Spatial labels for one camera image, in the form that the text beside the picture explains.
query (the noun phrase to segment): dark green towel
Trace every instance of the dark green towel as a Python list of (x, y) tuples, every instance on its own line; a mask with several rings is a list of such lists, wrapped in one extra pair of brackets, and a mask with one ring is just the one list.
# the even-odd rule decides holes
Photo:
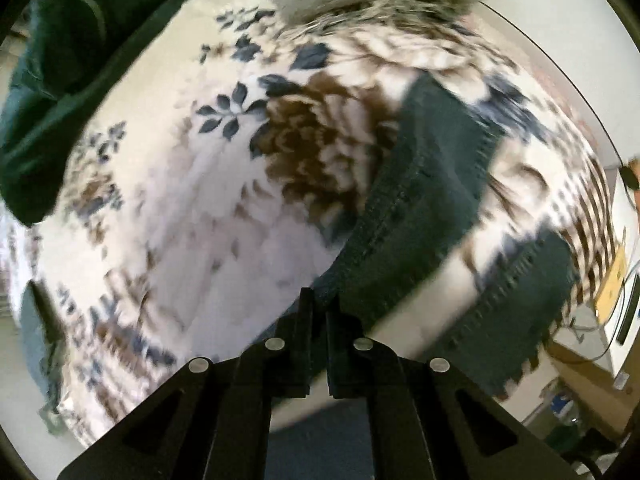
[(33, 282), (22, 294), (20, 328), (27, 370), (47, 405), (55, 408), (60, 400), (65, 337), (46, 294)]
[(23, 224), (52, 211), (86, 122), (184, 0), (33, 0), (0, 117), (0, 193)]

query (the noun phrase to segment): green cloth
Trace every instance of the green cloth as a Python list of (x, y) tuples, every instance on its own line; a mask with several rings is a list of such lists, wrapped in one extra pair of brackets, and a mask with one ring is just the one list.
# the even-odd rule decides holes
[(20, 328), (27, 370), (47, 405), (55, 408), (60, 400), (65, 337), (46, 294), (33, 282), (22, 294)]
[(0, 194), (20, 222), (52, 211), (84, 125), (183, 1), (32, 1), (0, 117)]
[[(432, 276), (478, 218), (488, 167), (504, 132), (481, 126), (466, 105), (424, 72), (402, 102), (398, 142), (366, 210), (313, 289), (321, 307), (336, 296), (364, 333)], [(567, 243), (542, 229), (521, 243), (478, 300), (421, 360), (445, 357), (491, 395), (522, 374), (569, 296), (576, 273)], [(293, 305), (287, 313), (294, 312)], [(273, 335), (274, 326), (258, 339)], [(314, 340), (314, 375), (326, 348)]]

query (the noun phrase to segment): cardboard box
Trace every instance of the cardboard box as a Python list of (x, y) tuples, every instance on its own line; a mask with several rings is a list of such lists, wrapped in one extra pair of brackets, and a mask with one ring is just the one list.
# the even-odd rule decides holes
[(548, 354), (562, 380), (599, 418), (616, 439), (624, 437), (631, 415), (640, 402), (640, 340), (636, 338), (617, 377), (558, 343)]

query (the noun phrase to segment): blue leaf pattern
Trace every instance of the blue leaf pattern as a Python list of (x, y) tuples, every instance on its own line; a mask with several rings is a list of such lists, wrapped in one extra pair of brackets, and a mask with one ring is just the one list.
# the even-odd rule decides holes
[(231, 59), (235, 59), (238, 61), (242, 61), (243, 63), (246, 63), (248, 61), (251, 61), (256, 54), (258, 54), (258, 52), (260, 52), (262, 49), (260, 48), (259, 45), (255, 44), (255, 43), (250, 43), (247, 46), (243, 46), (238, 48), (232, 55), (231, 55)]
[(258, 121), (265, 120), (267, 118), (267, 101), (265, 99), (254, 101), (244, 113), (254, 116)]
[(251, 45), (251, 38), (249, 38), (248, 34), (243, 34), (236, 41), (236, 47), (238, 48), (242, 48), (249, 45)]
[(226, 95), (219, 95), (216, 98), (216, 103), (218, 104), (218, 108), (221, 110), (229, 110), (229, 107), (231, 106), (231, 99)]
[(110, 195), (110, 207), (111, 209), (119, 211), (123, 204), (124, 200), (122, 199), (122, 193), (120, 192), (120, 189), (113, 184), (113, 192)]
[(324, 68), (330, 52), (331, 51), (324, 43), (312, 43), (305, 45), (298, 50), (296, 59), (290, 69), (311, 70), (313, 68)]
[(211, 52), (211, 47), (209, 45), (203, 45), (200, 47), (200, 59), (199, 63), (202, 65), (207, 60), (207, 56)]
[(548, 130), (526, 108), (529, 100), (520, 89), (498, 74), (485, 77), (484, 82), (489, 89), (488, 98), (472, 105), (483, 123), (498, 124), (527, 142), (532, 135), (544, 143), (548, 141)]
[[(86, 310), (79, 310), (76, 302), (70, 296), (69, 289), (61, 283), (58, 284), (57, 296), (60, 307), (69, 304), (65, 311), (68, 317), (65, 324), (72, 329), (72, 340), (76, 348), (80, 348), (82, 345), (86, 345), (88, 349), (95, 348), (94, 341), (98, 338), (99, 340), (104, 339), (105, 342), (110, 340), (109, 345), (116, 347), (114, 348), (116, 355), (120, 348), (132, 352), (140, 359), (148, 359), (155, 367), (171, 367), (176, 364), (177, 359), (173, 353), (151, 344), (135, 327), (120, 323), (117, 314), (119, 303), (117, 298), (112, 299), (103, 295), (99, 302), (102, 308), (92, 305)], [(87, 364), (88, 367), (76, 368), (76, 373), (82, 382), (87, 383), (87, 381), (93, 380), (91, 386), (94, 387), (101, 382), (100, 375), (103, 364), (95, 354), (87, 361)]]
[(457, 33), (462, 34), (463, 36), (476, 36), (476, 34), (472, 33), (468, 28), (464, 27), (460, 23), (451, 23), (449, 25), (453, 30)]
[(212, 132), (213, 130), (215, 130), (218, 125), (220, 124), (220, 121), (222, 119), (208, 119), (204, 122), (204, 124), (200, 127), (200, 131), (198, 133), (200, 134), (208, 134), (209, 132)]
[(224, 14), (220, 14), (216, 17), (218, 23), (222, 23), (220, 30), (231, 27), (234, 23), (239, 23), (236, 27), (236, 31), (247, 30), (254, 23), (260, 22), (263, 18), (270, 18), (276, 13), (273, 9), (253, 9), (245, 10), (240, 9), (238, 12), (232, 12), (228, 10)]
[(211, 114), (215, 114), (216, 111), (212, 107), (210, 107), (209, 105), (204, 105), (204, 106), (201, 106), (200, 108), (198, 108), (196, 113), (198, 115), (211, 115)]
[(238, 123), (238, 119), (234, 117), (225, 124), (225, 127), (222, 129), (222, 136), (225, 137), (226, 140), (231, 140), (231, 137), (233, 137), (239, 129), (240, 125)]
[(258, 140), (260, 139), (260, 137), (262, 137), (265, 133), (269, 131), (269, 126), (270, 126), (269, 121), (265, 122), (264, 124), (261, 124), (260, 128), (258, 128), (254, 133), (253, 137), (251, 137), (251, 140), (249, 141), (249, 153), (252, 160), (254, 158), (257, 158), (258, 156), (262, 156), (262, 152), (258, 147)]
[(246, 99), (246, 94), (247, 94), (246, 86), (241, 82), (238, 82), (236, 84), (236, 87), (234, 88), (233, 93), (231, 94), (231, 99), (236, 104), (242, 106), (242, 103), (244, 103), (244, 100)]
[(106, 136), (102, 133), (96, 133), (89, 137), (89, 147), (96, 148), (97, 146), (95, 153), (100, 164), (109, 162), (111, 160), (111, 155), (113, 155), (113, 153), (117, 153), (119, 148), (118, 142), (127, 134), (125, 129), (126, 124), (127, 123), (125, 121), (120, 121), (119, 123), (109, 127)]
[(300, 92), (300, 85), (279, 74), (267, 74), (258, 78), (258, 85), (266, 90), (267, 97), (282, 97)]

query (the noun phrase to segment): cable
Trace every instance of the cable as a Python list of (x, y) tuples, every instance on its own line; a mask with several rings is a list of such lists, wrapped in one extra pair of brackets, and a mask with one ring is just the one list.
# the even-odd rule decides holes
[(634, 200), (631, 199), (631, 197), (629, 196), (629, 191), (633, 191), (634, 193), (637, 191), (637, 189), (631, 189), (628, 188), (625, 184), (625, 195), (626, 195), (626, 199), (629, 200), (629, 204), (631, 205), (631, 207), (635, 210), (636, 213), (640, 214), (640, 210), (638, 210), (638, 206), (636, 205), (636, 202)]
[[(640, 234), (638, 234), (638, 236), (636, 236), (636, 241), (634, 242), (634, 246), (631, 249), (631, 252), (629, 253), (629, 257), (631, 258), (634, 254), (636, 254), (636, 249), (638, 248), (638, 242), (640, 241)], [(561, 328), (566, 328), (568, 330), (575, 330), (576, 332), (597, 332), (598, 330), (600, 330), (603, 325), (601, 325), (600, 323), (597, 323), (596, 326), (581, 326), (581, 325), (575, 325), (575, 324), (562, 324), (560, 326)]]
[(622, 286), (620, 287), (620, 291), (618, 293), (618, 297), (616, 298), (616, 304), (618, 304), (618, 300), (620, 299), (620, 295), (622, 295), (622, 306), (620, 308), (620, 312), (618, 313), (618, 319), (616, 320), (616, 327), (613, 329), (613, 334), (611, 334), (611, 340), (609, 341), (609, 344), (607, 345), (607, 347), (604, 349), (604, 352), (602, 354), (600, 354), (597, 357), (593, 357), (590, 359), (580, 359), (580, 360), (575, 360), (575, 361), (565, 361), (563, 359), (559, 359), (558, 357), (555, 357), (554, 355), (552, 355), (551, 357), (553, 357), (555, 360), (561, 362), (562, 364), (565, 365), (581, 365), (581, 364), (586, 364), (586, 363), (594, 363), (599, 359), (602, 359), (607, 352), (609, 351), (609, 349), (611, 348), (611, 345), (613, 344), (613, 341), (616, 338), (616, 333), (618, 332), (618, 329), (620, 328), (620, 321), (622, 321), (623, 316), (622, 313), (625, 310), (625, 299), (626, 299), (626, 291), (625, 291), (625, 286), (627, 284), (627, 282), (629, 281), (629, 279), (631, 279), (631, 277), (635, 277), (635, 273), (636, 270), (638, 270), (638, 268), (640, 267), (640, 261), (636, 262), (636, 264), (631, 267), (631, 269), (629, 270), (628, 274), (625, 276), (625, 280), (622, 282)]

